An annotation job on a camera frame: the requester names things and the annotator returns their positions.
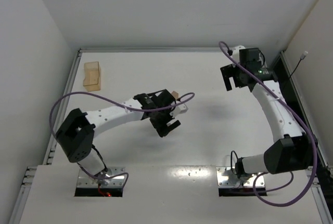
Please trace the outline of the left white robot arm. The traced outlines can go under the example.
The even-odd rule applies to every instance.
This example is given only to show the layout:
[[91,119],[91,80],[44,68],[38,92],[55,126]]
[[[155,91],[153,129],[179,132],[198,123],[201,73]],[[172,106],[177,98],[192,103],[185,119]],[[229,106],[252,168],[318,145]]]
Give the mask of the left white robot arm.
[[69,162],[77,163],[89,176],[100,178],[107,166],[93,145],[94,138],[117,126],[145,119],[150,120],[160,137],[165,137],[180,126],[175,117],[187,110],[187,106],[166,89],[138,94],[120,107],[87,112],[76,108],[70,111],[55,136]]

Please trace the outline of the wooden block stack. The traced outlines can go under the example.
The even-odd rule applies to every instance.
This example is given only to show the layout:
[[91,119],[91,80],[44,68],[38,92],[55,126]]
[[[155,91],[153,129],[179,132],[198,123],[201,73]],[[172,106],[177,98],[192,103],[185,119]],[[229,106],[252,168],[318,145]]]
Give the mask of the wooden block stack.
[[173,96],[173,98],[174,98],[175,101],[178,101],[179,98],[180,98],[179,93],[176,92],[176,91],[172,91],[171,95]]

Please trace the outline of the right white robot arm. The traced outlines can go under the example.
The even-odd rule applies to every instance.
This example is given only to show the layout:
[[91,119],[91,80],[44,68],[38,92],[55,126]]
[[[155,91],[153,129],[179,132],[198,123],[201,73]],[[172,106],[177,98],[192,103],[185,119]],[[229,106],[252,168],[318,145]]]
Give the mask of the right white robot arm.
[[259,102],[273,135],[273,145],[264,153],[239,157],[235,164],[237,177],[247,177],[260,172],[280,174],[307,169],[313,162],[312,142],[304,128],[287,110],[285,99],[275,72],[264,66],[258,48],[236,46],[227,53],[235,63],[221,67],[227,90],[230,80],[238,88],[247,87]]

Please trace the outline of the amber transparent plastic container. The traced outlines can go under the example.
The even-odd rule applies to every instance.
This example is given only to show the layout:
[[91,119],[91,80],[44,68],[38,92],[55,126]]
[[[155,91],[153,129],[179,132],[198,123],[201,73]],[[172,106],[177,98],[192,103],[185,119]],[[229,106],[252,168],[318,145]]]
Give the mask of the amber transparent plastic container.
[[98,61],[84,64],[83,86],[88,92],[101,90],[101,68]]

